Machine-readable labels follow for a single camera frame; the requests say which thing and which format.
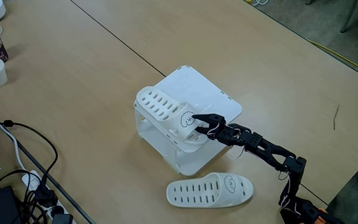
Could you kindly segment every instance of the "table surface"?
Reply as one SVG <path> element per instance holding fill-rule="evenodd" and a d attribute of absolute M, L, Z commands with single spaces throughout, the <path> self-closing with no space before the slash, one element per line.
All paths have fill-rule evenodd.
<path fill-rule="evenodd" d="M 324 201 L 358 170 L 358 73 L 244 1 L 72 1 L 163 74 L 191 65 L 231 95 Z"/>
<path fill-rule="evenodd" d="M 124 9 L 132 3 L 137 5 L 134 1 L 118 3 Z M 104 4 L 106 9 L 100 16 L 111 7 L 108 2 Z M 243 106 L 238 123 L 306 157 L 309 162 L 305 174 L 307 184 L 317 187 L 316 190 L 327 190 L 329 193 L 324 196 L 333 197 L 344 180 L 356 171 L 358 74 L 242 4 L 228 1 L 222 8 L 231 19 L 220 17 L 218 9 L 214 9 L 221 6 L 218 2 L 206 4 L 207 9 L 189 12 L 178 7 L 178 12 L 166 11 L 166 17 L 176 16 L 171 21 L 165 20 L 166 28 L 158 23 L 161 15 L 153 9 L 154 2 L 147 6 L 139 4 L 149 11 L 134 7 L 138 13 L 132 15 L 138 17 L 137 22 L 142 24 L 148 17 L 156 21 L 146 23 L 151 27 L 147 30 L 136 21 L 124 20 L 133 25 L 133 35 L 136 30 L 145 29 L 144 33 L 137 34 L 137 38 L 143 40 L 134 43 L 136 38 L 131 37 L 128 41 L 146 60 L 152 59 L 162 73 L 168 75 L 182 64 L 194 66 Z M 168 9 L 173 10 L 175 6 L 180 5 L 173 2 Z M 222 156 L 197 175 L 220 171 L 248 177 L 255 186 L 255 195 L 249 203 L 219 210 L 170 206 L 165 198 L 167 184 L 185 177 L 176 174 L 138 137 L 133 109 L 136 93 L 143 86 L 154 85 L 163 76 L 70 1 L 9 1 L 6 7 L 8 13 L 0 25 L 5 29 L 1 37 L 10 56 L 6 64 L 9 82 L 0 87 L 0 119 L 28 124 L 55 143 L 59 160 L 51 174 L 98 223 L 111 220 L 116 223 L 282 223 L 277 202 L 285 182 L 277 179 L 278 172 L 250 154 L 236 161 Z M 241 30 L 238 37 L 232 39 L 233 45 L 226 42 L 225 38 L 231 37 L 228 29 L 240 26 L 235 17 L 247 15 L 240 9 L 249 11 L 248 16 L 266 25 L 248 25 L 250 34 L 261 38 L 254 40 L 256 44 L 235 42 L 244 35 Z M 114 12 L 123 16 L 118 10 Z M 226 26 L 229 20 L 233 27 Z M 201 21 L 205 22 L 204 26 L 197 24 Z M 188 32 L 182 34 L 180 29 L 186 29 L 183 22 L 188 22 L 190 31 L 197 34 L 194 39 L 189 38 Z M 215 36 L 209 33 L 209 39 L 207 33 L 202 39 L 198 28 L 215 30 Z M 124 32 L 125 29 L 119 31 L 121 37 L 132 35 Z M 156 45 L 156 32 L 161 32 L 161 47 Z M 279 38 L 279 43 L 274 44 L 271 37 L 261 35 L 270 32 L 283 34 L 286 39 Z M 290 42 L 300 47 L 287 49 L 286 44 Z M 218 44 L 215 48 L 208 48 L 215 44 Z M 244 51 L 247 47 L 256 50 L 255 54 L 247 54 L 248 51 Z M 262 58 L 267 49 L 271 52 Z M 279 57 L 278 50 L 285 57 Z M 300 63 L 301 59 L 309 62 Z M 293 67 L 288 66 L 287 60 L 293 62 Z M 315 73 L 303 68 L 313 69 Z M 332 131 L 337 104 L 341 104 L 337 131 Z M 21 128 L 14 128 L 12 132 L 41 164 L 49 165 L 53 153 L 40 138 Z M 339 157 L 339 149 L 346 150 L 341 154 L 344 159 L 354 158 L 324 164 Z M 34 165 L 22 157 L 27 168 L 33 169 Z M 13 145 L 2 133 L 0 164 L 4 164 L 5 173 L 18 168 Z M 335 172 L 340 177 L 331 176 Z M 320 180 L 328 177 L 331 180 L 321 184 Z M 303 187 L 298 195 L 324 207 Z M 77 213 L 75 218 L 84 222 Z"/>

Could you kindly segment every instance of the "power strip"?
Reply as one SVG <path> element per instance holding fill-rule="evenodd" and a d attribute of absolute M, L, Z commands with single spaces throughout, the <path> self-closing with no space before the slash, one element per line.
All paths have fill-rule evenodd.
<path fill-rule="evenodd" d="M 30 171 L 30 173 L 35 174 L 36 176 L 39 177 L 39 179 L 41 179 L 41 177 L 38 175 L 37 171 L 32 170 L 32 171 Z M 40 185 L 40 181 L 38 180 L 38 178 L 34 177 L 33 175 L 25 174 L 25 175 L 22 176 L 22 181 L 23 181 L 24 185 L 27 187 L 27 184 L 29 183 L 29 176 L 30 176 L 29 190 L 36 190 L 37 187 Z M 62 203 L 60 202 L 60 200 L 57 201 L 57 205 L 58 205 L 58 206 L 61 206 L 61 207 L 64 209 L 65 214 L 68 214 L 66 208 L 62 205 Z M 52 218 L 52 216 L 51 216 L 51 214 L 50 214 L 50 212 L 52 211 L 52 209 L 45 208 L 44 206 L 41 206 L 41 207 L 42 207 L 42 209 L 44 209 L 44 210 L 48 210 L 48 213 L 47 213 L 47 214 L 48 214 L 49 218 L 50 218 L 51 220 L 53 220 L 53 218 Z"/>

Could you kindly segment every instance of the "wooden table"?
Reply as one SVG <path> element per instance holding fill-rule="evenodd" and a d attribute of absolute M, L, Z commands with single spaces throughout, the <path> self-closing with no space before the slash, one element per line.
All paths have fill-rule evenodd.
<path fill-rule="evenodd" d="M 358 73 L 252 6 L 72 1 L 163 74 L 188 64 L 231 95 L 238 123 L 307 158 L 303 184 L 326 202 L 358 170 Z"/>

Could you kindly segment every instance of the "power adapter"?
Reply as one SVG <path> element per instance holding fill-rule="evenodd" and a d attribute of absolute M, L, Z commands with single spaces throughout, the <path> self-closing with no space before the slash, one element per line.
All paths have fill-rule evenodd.
<path fill-rule="evenodd" d="M 35 190 L 35 200 L 45 208 L 56 206 L 57 204 L 55 191 L 48 189 L 42 182 Z"/>

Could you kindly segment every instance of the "black cable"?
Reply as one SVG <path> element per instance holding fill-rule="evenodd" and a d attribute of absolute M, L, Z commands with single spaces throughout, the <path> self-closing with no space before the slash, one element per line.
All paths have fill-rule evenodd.
<path fill-rule="evenodd" d="M 34 222 L 33 222 L 32 224 L 38 223 L 38 221 L 39 221 L 42 217 L 44 217 L 47 213 L 48 213 L 48 210 L 45 210 L 44 212 L 42 212 L 41 215 L 38 216 L 38 217 L 34 220 Z"/>
<path fill-rule="evenodd" d="M 42 182 L 46 183 L 47 180 L 47 174 L 49 173 L 50 169 L 55 165 L 57 158 L 58 158 L 58 154 L 57 154 L 57 150 L 56 147 L 53 145 L 53 143 L 51 141 L 49 141 L 49 139 L 47 139 L 43 134 L 39 133 L 37 130 L 35 130 L 34 128 L 31 128 L 28 125 L 25 124 L 20 124 L 20 123 L 13 123 L 13 125 L 17 125 L 17 126 L 22 126 L 24 128 L 27 128 L 31 131 L 33 131 L 35 134 L 38 134 L 42 139 L 44 139 L 49 145 L 50 147 L 52 147 L 54 153 L 55 153 L 55 159 L 53 160 L 53 162 L 51 163 L 51 165 L 48 167 L 47 171 L 45 171 L 45 174 L 42 176 Z"/>
<path fill-rule="evenodd" d="M 38 169 L 45 175 L 45 168 L 36 160 L 36 158 L 19 142 L 17 141 L 17 145 L 19 149 L 37 166 Z M 51 181 L 51 183 L 63 194 L 63 196 L 77 209 L 77 211 L 85 218 L 88 223 L 96 224 L 96 222 L 91 218 L 90 215 L 70 196 L 70 194 L 50 175 L 46 174 L 47 178 Z"/>
<path fill-rule="evenodd" d="M 5 120 L 3 123 L 0 123 L 0 125 L 3 125 L 5 128 L 8 128 L 8 127 L 13 127 L 14 125 L 17 125 L 17 126 L 22 126 L 23 128 L 27 128 L 31 131 L 33 131 L 35 134 L 38 134 L 43 140 L 45 140 L 49 145 L 50 147 L 52 147 L 54 153 L 55 153 L 55 159 L 53 160 L 53 162 L 51 163 L 51 165 L 48 167 L 47 171 L 45 172 L 45 174 L 42 176 L 42 183 L 45 185 L 46 184 L 46 180 L 47 180 L 47 175 L 50 171 L 50 169 L 55 165 L 55 163 L 57 162 L 57 158 L 58 158 L 58 153 L 57 153 L 57 150 L 56 150 L 56 147 L 55 145 L 53 145 L 53 143 L 51 141 L 49 141 L 48 138 L 46 138 L 43 134 L 41 134 L 39 131 L 35 130 L 34 128 L 31 128 L 30 126 L 26 125 L 26 124 L 21 124 L 21 123 L 16 123 L 16 122 L 13 122 L 11 120 Z"/>
<path fill-rule="evenodd" d="M 31 174 L 31 175 L 35 176 L 39 181 L 41 181 L 40 178 L 39 178 L 37 175 L 35 175 L 35 174 L 33 174 L 33 173 L 31 173 L 31 172 L 29 172 L 29 171 L 27 171 L 27 170 L 20 170 L 20 169 L 19 169 L 19 170 L 14 170 L 14 171 L 12 171 L 12 172 L 6 174 L 5 176 L 1 177 L 1 178 L 0 178 L 0 182 L 1 182 L 3 179 L 5 179 L 6 177 L 9 177 L 10 175 L 13 175 L 13 174 Z"/>

